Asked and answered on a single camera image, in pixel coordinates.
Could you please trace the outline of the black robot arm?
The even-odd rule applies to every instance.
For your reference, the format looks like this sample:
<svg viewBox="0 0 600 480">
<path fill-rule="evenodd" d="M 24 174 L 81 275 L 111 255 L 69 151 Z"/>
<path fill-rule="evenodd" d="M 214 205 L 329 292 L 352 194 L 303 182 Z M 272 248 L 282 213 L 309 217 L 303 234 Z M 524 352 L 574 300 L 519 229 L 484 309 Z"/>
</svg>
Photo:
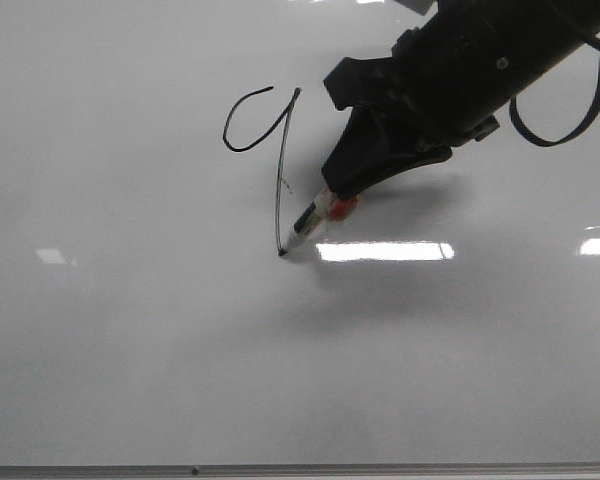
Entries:
<svg viewBox="0 0 600 480">
<path fill-rule="evenodd" d="M 322 167 L 342 199 L 444 162 L 494 114 L 600 32 L 600 1 L 442 1 L 387 57 L 343 58 L 325 78 L 351 115 Z"/>
</svg>

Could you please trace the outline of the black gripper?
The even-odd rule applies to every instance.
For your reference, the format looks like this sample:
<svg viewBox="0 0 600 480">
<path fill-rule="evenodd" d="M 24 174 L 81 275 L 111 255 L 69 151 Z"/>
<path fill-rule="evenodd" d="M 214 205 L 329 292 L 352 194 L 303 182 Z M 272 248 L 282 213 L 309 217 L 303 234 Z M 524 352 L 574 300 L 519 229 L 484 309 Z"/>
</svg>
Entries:
<svg viewBox="0 0 600 480">
<path fill-rule="evenodd" d="M 441 9 L 421 28 L 404 32 L 392 58 L 344 57 L 323 80 L 337 110 L 353 107 L 321 168 L 328 189 L 349 199 L 451 158 L 450 146 L 421 148 L 417 130 L 371 110 L 401 104 L 395 68 L 444 143 L 457 147 L 482 137 L 484 122 L 542 74 L 536 35 L 543 18 L 542 9 Z"/>
</svg>

